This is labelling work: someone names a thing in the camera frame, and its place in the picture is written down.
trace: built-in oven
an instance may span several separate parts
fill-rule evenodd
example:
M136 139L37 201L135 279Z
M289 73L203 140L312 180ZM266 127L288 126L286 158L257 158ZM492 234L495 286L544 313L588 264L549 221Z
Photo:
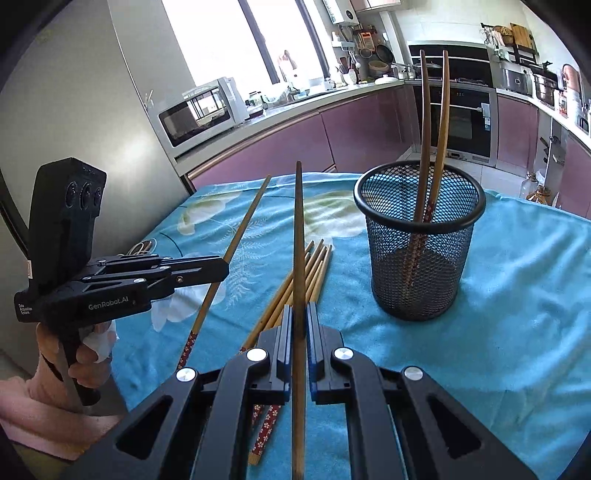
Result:
M441 82L430 87L431 152L437 152L441 115ZM418 121L422 125L423 96L414 85ZM447 156L490 167L496 164L498 110L495 90L476 85L450 87L450 118Z

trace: appliance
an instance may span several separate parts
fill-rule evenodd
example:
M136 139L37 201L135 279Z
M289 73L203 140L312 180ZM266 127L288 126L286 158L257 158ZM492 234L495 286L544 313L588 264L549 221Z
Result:
M415 65L417 78L421 77L420 51L427 57L427 73L430 79L441 80L443 71L443 50L449 55L450 78L460 83L476 83L493 87L491 59L494 51L484 44L462 41L409 41L408 49Z
M423 111L420 85L414 85L417 112ZM437 137L441 114L441 86L431 86L431 153L437 152ZM498 138L498 107L496 91L479 85L450 87L449 136L447 156L496 165ZM420 130L422 118L419 115Z
M532 88L530 88L530 84L531 80L528 71L524 67L510 61L501 62L502 88L531 96Z
M151 117L164 150L178 158L187 150L248 119L233 78L222 77L183 94L184 100Z
M350 0L322 0L334 25L359 25Z

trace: frying pan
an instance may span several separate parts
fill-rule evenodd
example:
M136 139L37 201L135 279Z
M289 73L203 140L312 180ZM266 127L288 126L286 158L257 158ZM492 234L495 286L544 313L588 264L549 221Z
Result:
M390 50L386 45L376 45L375 54L381 61L387 63L388 65L394 61L392 50Z

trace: kitchen counter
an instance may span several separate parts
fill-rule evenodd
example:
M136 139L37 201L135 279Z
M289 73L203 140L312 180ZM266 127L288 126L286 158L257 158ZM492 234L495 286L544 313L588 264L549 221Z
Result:
M528 95L523 95L521 93L515 93L510 90L497 88L496 92L500 95L505 95L508 97L517 98L519 100L524 100L536 106L539 110L543 111L547 115L550 115L554 120L560 123L560 125L565 127L569 132L571 132L575 137L577 137L580 140L580 142L584 144L589 150L591 150L591 137L589 137L587 132L579 128L570 118L562 116L552 107L549 107L545 103L540 102L537 98L533 98Z
M367 95L386 88L404 85L404 83L404 80L396 80L381 85L376 85L374 83L353 85L351 87L337 89L334 92L317 96L309 100L302 100L290 105L270 109L263 115L248 120L244 124L238 125L227 132L217 135L211 140L186 152L176 159L174 167L179 176L185 175L234 145L238 145L248 138L254 137L276 125L287 122L298 116L317 111L323 107L328 107L332 103L338 103L343 100Z

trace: water heater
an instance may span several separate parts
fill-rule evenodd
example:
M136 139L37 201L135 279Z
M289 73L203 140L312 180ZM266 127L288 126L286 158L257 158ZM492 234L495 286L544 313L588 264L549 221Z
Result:
M357 15L350 0L323 0L334 25L357 25Z

